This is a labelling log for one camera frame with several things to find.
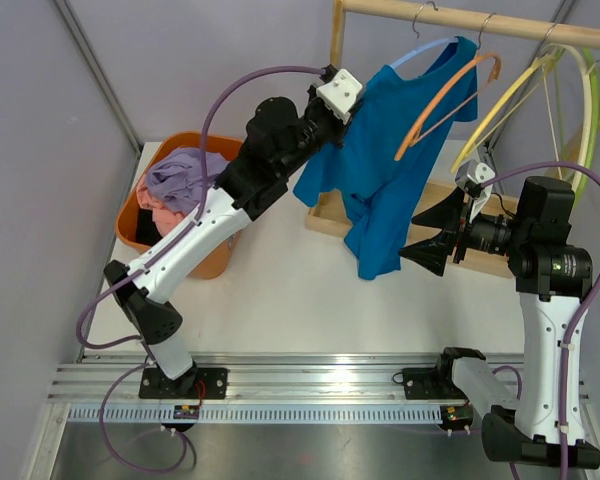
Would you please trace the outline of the black t shirt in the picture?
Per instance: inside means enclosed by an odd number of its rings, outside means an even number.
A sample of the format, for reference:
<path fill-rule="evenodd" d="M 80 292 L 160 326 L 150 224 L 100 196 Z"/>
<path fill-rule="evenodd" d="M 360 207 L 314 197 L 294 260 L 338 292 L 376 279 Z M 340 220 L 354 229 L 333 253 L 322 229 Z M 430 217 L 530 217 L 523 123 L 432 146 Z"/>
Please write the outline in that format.
<path fill-rule="evenodd" d="M 145 246 L 153 246 L 161 239 L 161 235 L 153 221 L 152 211 L 140 209 L 136 222 L 135 242 Z"/>

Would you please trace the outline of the cream yellow hanger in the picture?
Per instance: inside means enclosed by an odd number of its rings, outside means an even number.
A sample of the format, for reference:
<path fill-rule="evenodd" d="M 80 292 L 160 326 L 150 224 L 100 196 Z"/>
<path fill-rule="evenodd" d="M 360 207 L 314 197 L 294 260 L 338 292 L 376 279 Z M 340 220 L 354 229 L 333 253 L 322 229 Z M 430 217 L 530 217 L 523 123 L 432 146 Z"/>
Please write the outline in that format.
<path fill-rule="evenodd" d="M 461 148 L 459 154 L 456 156 L 454 162 L 450 167 L 451 173 L 456 173 L 460 165 L 465 161 L 468 155 L 477 148 L 479 136 L 489 126 L 495 116 L 500 112 L 502 108 L 512 99 L 513 95 L 523 87 L 532 75 L 547 63 L 543 57 L 536 56 L 529 67 L 527 67 L 523 73 L 509 86 L 509 88 L 503 93 L 503 95 L 494 104 L 491 110 L 483 118 L 481 123 L 476 127 L 474 132 L 471 134 L 469 139 L 466 141 L 464 146 Z"/>

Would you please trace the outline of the lime green hanger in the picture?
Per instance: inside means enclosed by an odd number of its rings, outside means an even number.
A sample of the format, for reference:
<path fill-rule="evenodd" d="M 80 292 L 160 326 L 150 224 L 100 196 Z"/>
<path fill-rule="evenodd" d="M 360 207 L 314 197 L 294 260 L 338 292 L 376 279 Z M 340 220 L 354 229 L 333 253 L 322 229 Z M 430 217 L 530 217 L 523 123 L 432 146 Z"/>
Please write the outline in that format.
<path fill-rule="evenodd" d="M 577 161 L 576 164 L 585 168 L 591 168 L 593 157 L 595 153 L 595 147 L 597 142 L 597 134 L 599 128 L 599 113 L 600 113 L 600 95 L 599 95 L 599 74 L 596 62 L 591 52 L 583 48 L 579 50 L 575 47 L 561 45 L 557 43 L 549 43 L 544 47 L 543 50 L 548 50 L 549 53 L 555 55 L 554 69 L 556 69 L 557 61 L 566 52 L 570 54 L 576 61 L 579 69 L 579 73 L 582 81 L 583 90 L 583 121 L 580 134 L 580 141 L 577 149 Z M 556 112 L 558 113 L 558 130 L 561 132 L 562 128 L 562 114 L 560 113 L 560 100 L 559 97 L 559 86 L 558 86 L 558 74 L 557 69 L 554 74 L 556 78 L 555 98 L 556 98 Z M 555 160 L 559 160 L 558 155 L 558 144 L 556 141 L 555 128 L 553 124 L 553 110 L 551 101 L 549 100 L 549 91 L 546 79 L 543 79 L 543 86 L 545 90 L 545 100 L 547 105 L 547 112 L 549 116 L 549 123 L 551 129 L 551 136 L 554 148 Z M 570 180 L 572 190 L 575 192 L 575 202 L 578 203 L 582 193 L 587 186 L 587 176 L 579 171 L 574 171 Z"/>

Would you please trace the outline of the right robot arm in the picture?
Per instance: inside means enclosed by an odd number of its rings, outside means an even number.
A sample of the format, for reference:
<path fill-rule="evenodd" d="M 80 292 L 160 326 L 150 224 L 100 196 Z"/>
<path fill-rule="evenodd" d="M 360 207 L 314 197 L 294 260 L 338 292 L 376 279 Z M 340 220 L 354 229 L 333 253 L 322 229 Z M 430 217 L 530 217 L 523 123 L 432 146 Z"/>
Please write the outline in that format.
<path fill-rule="evenodd" d="M 481 437 L 494 462 L 596 469 L 600 451 L 585 438 L 579 409 L 580 346 L 569 323 L 592 287 L 592 260 L 567 238 L 575 194 L 555 178 L 526 179 L 512 218 L 474 213 L 479 187 L 471 180 L 413 224 L 438 229 L 400 255 L 436 275 L 467 250 L 506 257 L 516 282 L 524 324 L 522 391 L 513 396 L 485 356 L 446 348 L 433 371 L 436 389 L 460 392 L 482 418 Z"/>

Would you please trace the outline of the blue t shirt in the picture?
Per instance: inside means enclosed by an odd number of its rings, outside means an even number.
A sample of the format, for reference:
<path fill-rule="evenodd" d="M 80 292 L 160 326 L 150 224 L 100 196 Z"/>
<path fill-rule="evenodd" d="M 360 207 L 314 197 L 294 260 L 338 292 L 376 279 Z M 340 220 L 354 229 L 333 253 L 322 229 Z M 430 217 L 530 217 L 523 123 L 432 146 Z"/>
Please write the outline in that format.
<path fill-rule="evenodd" d="M 358 275 L 373 280 L 400 267 L 411 216 L 456 122 L 478 113 L 475 70 L 467 72 L 426 119 L 425 138 L 395 157 L 405 135 L 444 84 L 475 57 L 465 37 L 448 44 L 420 76 L 403 79 L 389 65 L 369 80 L 363 104 L 342 147 L 328 144 L 307 163 L 293 193 L 308 207 L 324 192 L 340 191 L 352 226 L 345 244 L 358 260 Z"/>

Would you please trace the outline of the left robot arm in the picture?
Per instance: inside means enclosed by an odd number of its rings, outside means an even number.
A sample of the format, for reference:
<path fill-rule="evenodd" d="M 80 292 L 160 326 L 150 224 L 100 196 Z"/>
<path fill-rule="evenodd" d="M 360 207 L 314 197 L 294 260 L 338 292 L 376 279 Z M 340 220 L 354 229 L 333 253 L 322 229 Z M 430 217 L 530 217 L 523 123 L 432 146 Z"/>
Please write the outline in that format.
<path fill-rule="evenodd" d="M 286 97 L 261 102 L 238 155 L 216 177 L 205 202 L 130 264 L 114 260 L 105 267 L 116 303 L 148 349 L 148 383 L 161 397 L 202 391 L 202 376 L 178 334 L 183 318 L 172 294 L 213 250 L 284 196 L 291 175 L 314 154 L 343 139 L 361 97 L 361 88 L 334 80 L 310 88 L 302 114 Z"/>

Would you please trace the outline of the lilac t shirt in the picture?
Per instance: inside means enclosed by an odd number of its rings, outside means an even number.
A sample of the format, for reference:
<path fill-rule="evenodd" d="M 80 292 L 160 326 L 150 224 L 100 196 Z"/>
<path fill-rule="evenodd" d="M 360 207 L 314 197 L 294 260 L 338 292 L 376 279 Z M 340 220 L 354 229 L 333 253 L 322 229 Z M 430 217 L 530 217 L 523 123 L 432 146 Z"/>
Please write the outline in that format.
<path fill-rule="evenodd" d="M 149 193 L 169 210 L 188 215 L 200 203 L 203 191 L 214 183 L 228 164 L 221 154 L 208 152 L 207 182 L 204 182 L 200 149 L 179 147 L 149 168 L 145 185 Z"/>

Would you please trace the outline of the pink t shirt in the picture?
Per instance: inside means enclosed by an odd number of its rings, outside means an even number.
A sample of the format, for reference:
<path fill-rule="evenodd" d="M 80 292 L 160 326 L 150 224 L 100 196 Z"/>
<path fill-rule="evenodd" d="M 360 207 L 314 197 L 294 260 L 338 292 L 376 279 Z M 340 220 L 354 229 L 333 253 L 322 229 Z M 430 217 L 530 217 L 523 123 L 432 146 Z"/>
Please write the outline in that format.
<path fill-rule="evenodd" d="M 145 175 L 140 177 L 135 187 L 135 194 L 139 208 L 151 213 L 151 219 L 162 237 L 172 231 L 186 217 L 183 212 L 170 210 L 163 201 L 149 192 Z"/>

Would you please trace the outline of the orange brown hanger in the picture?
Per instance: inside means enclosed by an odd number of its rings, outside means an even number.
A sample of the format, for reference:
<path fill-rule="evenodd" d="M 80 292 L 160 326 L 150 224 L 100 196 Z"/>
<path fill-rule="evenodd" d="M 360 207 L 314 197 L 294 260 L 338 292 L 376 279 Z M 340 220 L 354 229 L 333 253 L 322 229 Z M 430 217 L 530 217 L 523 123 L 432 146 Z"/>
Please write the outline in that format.
<path fill-rule="evenodd" d="M 496 13 L 489 14 L 486 19 L 483 21 L 481 25 L 479 34 L 478 34 L 478 46 L 476 50 L 476 54 L 472 60 L 470 60 L 467 64 L 465 64 L 462 68 L 460 68 L 437 92 L 437 94 L 431 99 L 429 104 L 422 110 L 421 114 L 414 122 L 410 130 L 407 132 L 405 137 L 403 138 L 402 143 L 397 149 L 394 161 L 399 162 L 402 160 L 406 151 L 417 145 L 421 140 L 430 135 L 433 131 L 435 131 L 438 127 L 444 124 L 449 118 L 453 117 L 460 109 L 462 109 L 466 104 L 468 104 L 471 100 L 476 98 L 480 92 L 482 92 L 486 87 L 488 87 L 492 82 L 498 80 L 501 74 L 502 68 L 502 59 L 501 57 L 494 52 L 480 54 L 480 50 L 482 47 L 482 35 L 488 24 L 488 22 L 496 15 Z M 451 90 L 455 87 L 455 85 L 464 78 L 464 76 L 471 71 L 475 70 L 476 67 L 488 60 L 493 59 L 494 63 L 489 72 L 489 76 L 486 82 L 476 91 L 466 97 L 461 103 L 459 103 L 456 107 L 452 108 L 448 113 L 443 115 L 436 123 L 432 124 L 426 131 L 422 131 L 422 128 L 426 122 L 426 120 L 431 116 L 434 110 L 438 107 L 438 105 L 445 99 L 445 97 L 451 92 Z"/>

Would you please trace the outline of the light blue hanger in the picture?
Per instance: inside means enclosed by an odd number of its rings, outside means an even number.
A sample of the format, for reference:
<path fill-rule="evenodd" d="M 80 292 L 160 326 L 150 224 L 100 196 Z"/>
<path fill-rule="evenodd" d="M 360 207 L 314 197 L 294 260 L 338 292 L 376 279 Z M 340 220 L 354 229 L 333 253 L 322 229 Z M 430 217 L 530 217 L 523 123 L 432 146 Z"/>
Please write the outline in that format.
<path fill-rule="evenodd" d="M 454 44 L 454 43 L 458 42 L 457 37 L 453 36 L 453 37 L 443 37 L 443 38 L 439 38 L 437 40 L 433 40 L 433 41 L 425 43 L 425 44 L 420 44 L 421 34 L 420 34 L 419 30 L 416 28 L 416 22 L 417 22 L 417 19 L 418 19 L 420 13 L 427 6 L 430 6 L 434 11 L 439 10 L 438 6 L 436 5 L 436 3 L 434 1 L 426 1 L 418 7 L 418 9 L 412 19 L 412 23 L 411 23 L 412 31 L 416 34 L 415 48 L 413 50 L 409 51 L 408 53 L 404 54 L 400 58 L 396 59 L 394 62 L 392 62 L 390 64 L 390 68 L 393 69 L 394 71 L 397 71 L 400 66 L 404 65 L 406 62 L 421 55 L 422 53 L 424 53 L 426 51 L 429 51 L 433 48 L 440 47 L 443 45 Z"/>

